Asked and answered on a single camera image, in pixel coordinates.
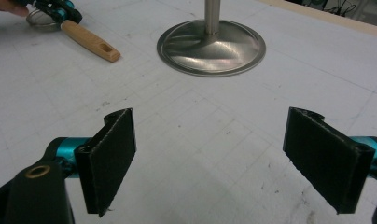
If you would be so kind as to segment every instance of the wooden handle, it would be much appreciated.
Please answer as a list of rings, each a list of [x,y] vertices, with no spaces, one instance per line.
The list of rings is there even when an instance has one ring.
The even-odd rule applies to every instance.
[[[120,53],[101,37],[73,21],[64,21],[61,24],[61,29],[78,44],[111,63],[115,62],[120,56]]]

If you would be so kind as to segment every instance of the silver metal base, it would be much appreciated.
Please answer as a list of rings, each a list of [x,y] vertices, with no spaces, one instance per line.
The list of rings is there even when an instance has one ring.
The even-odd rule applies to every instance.
[[[205,21],[188,21],[167,30],[157,51],[165,63],[181,72],[226,77],[260,63],[266,46],[258,33],[233,21],[220,21],[214,35],[205,32]]]

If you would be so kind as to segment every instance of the table surface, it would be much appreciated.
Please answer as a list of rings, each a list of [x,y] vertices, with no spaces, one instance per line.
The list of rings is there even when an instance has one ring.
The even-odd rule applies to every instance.
[[[170,27],[203,1],[77,0],[82,26],[118,49],[109,63],[61,31],[0,12],[0,186],[61,136],[91,137],[131,107],[133,164],[104,217],[66,187],[77,223],[370,223],[377,181],[356,213],[336,215],[282,150],[290,106],[352,135],[377,136],[377,35],[254,0],[223,0],[221,19],[257,31],[264,60],[233,77],[194,77],[159,58]]]

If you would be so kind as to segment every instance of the scuffed white surface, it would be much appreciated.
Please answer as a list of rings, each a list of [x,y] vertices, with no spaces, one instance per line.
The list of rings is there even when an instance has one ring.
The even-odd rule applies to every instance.
[[[188,76],[157,55],[160,35],[203,18],[203,1],[74,2],[81,23],[118,49],[109,63],[62,32],[0,13],[0,186],[60,136],[93,136],[132,107],[137,154],[102,219],[66,186],[77,223],[370,223],[377,181],[354,215],[336,212],[282,151],[287,110],[318,112],[347,135],[377,136],[377,37],[252,0],[223,0],[221,19],[265,39],[257,67]]]

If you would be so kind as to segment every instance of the metal stand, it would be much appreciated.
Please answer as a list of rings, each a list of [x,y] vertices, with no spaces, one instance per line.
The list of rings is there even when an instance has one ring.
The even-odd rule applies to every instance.
[[[242,24],[220,21],[220,0],[205,0],[205,20],[167,30],[157,51],[176,70],[200,77],[232,76],[256,66],[265,55],[262,37]]]

